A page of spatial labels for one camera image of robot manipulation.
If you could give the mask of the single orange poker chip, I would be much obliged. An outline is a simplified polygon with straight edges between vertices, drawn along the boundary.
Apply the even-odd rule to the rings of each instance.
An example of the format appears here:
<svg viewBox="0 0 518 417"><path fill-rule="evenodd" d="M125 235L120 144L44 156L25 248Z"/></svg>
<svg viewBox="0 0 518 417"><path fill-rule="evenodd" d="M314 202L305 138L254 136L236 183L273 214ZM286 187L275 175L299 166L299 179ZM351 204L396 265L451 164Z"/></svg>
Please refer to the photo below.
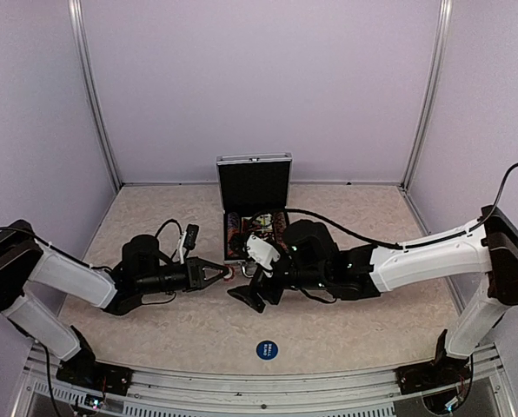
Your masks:
<svg viewBox="0 0 518 417"><path fill-rule="evenodd" d="M228 266L228 272L223 276L223 280L224 281L232 281L235 277L235 270L231 267L231 266Z"/></svg>

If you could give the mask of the blue small blind button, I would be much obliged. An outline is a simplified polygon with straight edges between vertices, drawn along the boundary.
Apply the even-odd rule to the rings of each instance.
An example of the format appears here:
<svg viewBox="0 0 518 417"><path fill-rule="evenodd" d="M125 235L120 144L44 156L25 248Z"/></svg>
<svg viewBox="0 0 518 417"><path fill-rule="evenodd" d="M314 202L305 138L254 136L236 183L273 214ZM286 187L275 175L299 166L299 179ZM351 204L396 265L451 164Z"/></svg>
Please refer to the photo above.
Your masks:
<svg viewBox="0 0 518 417"><path fill-rule="evenodd" d="M279 347L274 341L260 341L256 345L256 354L263 361L274 360L278 353Z"/></svg>

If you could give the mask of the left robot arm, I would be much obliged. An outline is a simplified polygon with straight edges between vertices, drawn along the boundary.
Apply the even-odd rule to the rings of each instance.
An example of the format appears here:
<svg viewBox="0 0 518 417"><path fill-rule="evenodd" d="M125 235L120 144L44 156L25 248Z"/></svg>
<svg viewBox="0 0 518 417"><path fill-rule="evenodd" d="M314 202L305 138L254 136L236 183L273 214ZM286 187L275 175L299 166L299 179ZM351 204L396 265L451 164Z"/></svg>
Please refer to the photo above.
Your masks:
<svg viewBox="0 0 518 417"><path fill-rule="evenodd" d="M174 255L165 254L154 235L125 243L110 268L91 266L36 235L29 222L0 227L0 314L53 353L86 387L103 369L83 335L62 324L28 286L38 283L121 316L143 305L143 297L193 292L229 276L228 267L190 255L199 228L190 224Z"/></svg>

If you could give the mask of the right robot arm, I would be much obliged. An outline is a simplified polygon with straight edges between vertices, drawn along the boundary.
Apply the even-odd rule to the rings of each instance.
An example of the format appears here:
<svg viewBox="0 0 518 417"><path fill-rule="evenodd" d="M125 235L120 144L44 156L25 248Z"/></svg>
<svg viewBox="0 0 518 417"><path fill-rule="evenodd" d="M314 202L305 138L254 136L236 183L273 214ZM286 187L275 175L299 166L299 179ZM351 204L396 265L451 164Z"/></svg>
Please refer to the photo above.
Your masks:
<svg viewBox="0 0 518 417"><path fill-rule="evenodd" d="M287 289L309 295L323 290L336 300L376 298L397 288L451 275L481 273L480 283L455 324L443 331L425 376L442 386L456 375L477 344L518 306L518 229L495 206L465 225L421 239L387 243L364 238L340 250L328 227L332 221L301 212L282 234L282 245L249 234L236 248L257 266L250 284L229 295L261 313Z"/></svg>

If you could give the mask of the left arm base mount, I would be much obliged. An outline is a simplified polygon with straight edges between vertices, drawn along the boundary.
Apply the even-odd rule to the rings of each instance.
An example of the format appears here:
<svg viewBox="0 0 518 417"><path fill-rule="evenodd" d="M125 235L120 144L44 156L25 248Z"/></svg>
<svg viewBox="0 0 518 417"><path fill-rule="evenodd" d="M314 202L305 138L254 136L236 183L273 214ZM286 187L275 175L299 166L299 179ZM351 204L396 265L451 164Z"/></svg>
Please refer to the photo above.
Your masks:
<svg viewBox="0 0 518 417"><path fill-rule="evenodd" d="M81 332L74 326L70 328L80 342L80 351L71 359L60 361L56 378L59 381L104 394L126 396L134 371L129 367L98 361L90 344Z"/></svg>

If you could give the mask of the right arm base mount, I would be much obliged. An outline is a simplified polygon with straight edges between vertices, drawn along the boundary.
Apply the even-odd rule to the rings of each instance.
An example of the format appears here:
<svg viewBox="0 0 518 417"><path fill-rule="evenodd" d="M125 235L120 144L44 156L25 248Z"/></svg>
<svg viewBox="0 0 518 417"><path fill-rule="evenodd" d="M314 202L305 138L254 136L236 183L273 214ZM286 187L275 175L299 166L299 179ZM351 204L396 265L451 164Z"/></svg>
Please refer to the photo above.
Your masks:
<svg viewBox="0 0 518 417"><path fill-rule="evenodd" d="M470 357L456 359L448 355L445 340L448 330L438 337L435 357L430 361L417 362L395 369L395 376L402 395L444 387L467 379Z"/></svg>

